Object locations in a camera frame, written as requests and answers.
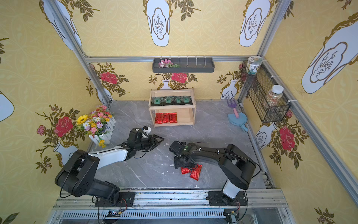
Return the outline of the red tea bag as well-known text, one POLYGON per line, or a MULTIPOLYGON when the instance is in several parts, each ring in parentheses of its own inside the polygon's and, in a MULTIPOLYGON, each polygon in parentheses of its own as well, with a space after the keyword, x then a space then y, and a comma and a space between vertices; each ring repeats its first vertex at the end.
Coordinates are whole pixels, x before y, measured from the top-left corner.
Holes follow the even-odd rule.
POLYGON ((170 123, 170 113, 162 113, 162 123, 170 123))
POLYGON ((199 181, 201 170, 202 170, 202 165, 197 164, 197 166, 192 170, 190 177, 196 181, 199 181))
POLYGON ((182 174, 182 175, 191 173, 191 170, 188 169, 188 168, 180 168, 180 169, 181 169, 181 174, 182 174))
POLYGON ((177 113, 170 113, 170 114, 169 114, 169 118, 170 118, 170 123, 171 123, 171 124, 173 124, 173 123, 178 123, 177 113))
POLYGON ((156 113, 155 124, 162 124, 162 123, 163 123, 163 113, 156 113))

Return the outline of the green tea bag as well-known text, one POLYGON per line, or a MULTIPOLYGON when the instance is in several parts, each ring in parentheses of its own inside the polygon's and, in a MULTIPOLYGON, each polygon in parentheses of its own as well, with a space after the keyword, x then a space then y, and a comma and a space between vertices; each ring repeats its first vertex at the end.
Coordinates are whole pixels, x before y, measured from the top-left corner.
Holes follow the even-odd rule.
POLYGON ((183 96, 182 103, 185 105, 192 105, 193 104, 192 97, 191 96, 183 96))
POLYGON ((173 105, 174 104, 174 96, 166 96, 162 98, 163 105, 173 105))
POLYGON ((183 98, 181 96, 174 96, 173 97, 173 104, 174 105, 183 105, 183 98))
POLYGON ((151 106, 162 106, 162 105, 163 105, 163 97, 151 98, 151 106))

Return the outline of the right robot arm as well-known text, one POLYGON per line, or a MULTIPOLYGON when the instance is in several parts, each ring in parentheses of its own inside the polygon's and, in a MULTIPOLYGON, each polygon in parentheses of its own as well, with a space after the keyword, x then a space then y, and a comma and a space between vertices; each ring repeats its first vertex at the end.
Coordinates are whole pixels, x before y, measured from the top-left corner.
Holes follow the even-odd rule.
POLYGON ((221 168, 227 180, 221 191, 210 191, 207 200, 211 206, 247 205, 245 191, 253 177, 258 175, 260 166, 237 146, 229 144, 224 148, 202 147, 198 143, 175 141, 169 147, 175 155, 174 167, 182 174, 190 173, 198 180, 203 163, 210 163, 221 168))

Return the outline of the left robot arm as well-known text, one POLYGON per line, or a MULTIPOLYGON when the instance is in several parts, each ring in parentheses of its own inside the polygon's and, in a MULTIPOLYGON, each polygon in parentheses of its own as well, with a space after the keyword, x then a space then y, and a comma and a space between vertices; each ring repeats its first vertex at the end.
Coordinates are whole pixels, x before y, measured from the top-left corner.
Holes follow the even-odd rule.
POLYGON ((150 152, 165 139, 156 134, 150 134, 151 129, 133 128, 127 141, 111 149, 88 153, 77 150, 66 162, 55 178, 55 184, 60 191, 65 190, 71 196, 93 196, 98 203, 119 206, 121 202, 129 204, 120 193, 120 188, 112 183, 95 178, 98 169, 116 162, 133 158, 137 152, 150 152))

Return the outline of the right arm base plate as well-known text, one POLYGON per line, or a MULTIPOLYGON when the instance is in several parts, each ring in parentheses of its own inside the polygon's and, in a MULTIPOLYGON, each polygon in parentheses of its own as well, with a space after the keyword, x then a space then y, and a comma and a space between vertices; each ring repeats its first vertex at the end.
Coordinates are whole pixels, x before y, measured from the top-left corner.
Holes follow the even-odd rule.
POLYGON ((248 200, 244 191, 239 191, 232 199, 225 195, 223 191, 209 191, 206 200, 210 206, 247 206, 248 200))

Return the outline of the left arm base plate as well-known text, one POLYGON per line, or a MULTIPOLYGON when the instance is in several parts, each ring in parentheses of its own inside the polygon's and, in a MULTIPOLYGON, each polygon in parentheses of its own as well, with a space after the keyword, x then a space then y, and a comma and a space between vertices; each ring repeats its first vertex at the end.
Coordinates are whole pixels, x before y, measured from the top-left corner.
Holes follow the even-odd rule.
POLYGON ((119 192, 111 199, 99 198, 95 207, 132 207, 134 204, 135 192, 119 192))

